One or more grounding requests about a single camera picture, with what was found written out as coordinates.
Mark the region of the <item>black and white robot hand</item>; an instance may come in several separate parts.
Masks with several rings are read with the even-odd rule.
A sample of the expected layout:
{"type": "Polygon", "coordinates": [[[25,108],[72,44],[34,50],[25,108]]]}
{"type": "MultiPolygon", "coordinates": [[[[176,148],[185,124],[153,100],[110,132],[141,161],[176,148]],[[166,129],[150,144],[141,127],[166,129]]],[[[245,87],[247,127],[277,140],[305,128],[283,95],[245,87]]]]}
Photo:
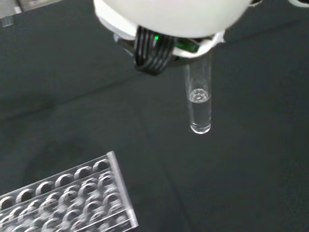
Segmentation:
{"type": "Polygon", "coordinates": [[[158,75],[188,64],[223,43],[225,31],[257,0],[96,0],[99,22],[134,58],[137,70],[158,75]]]}

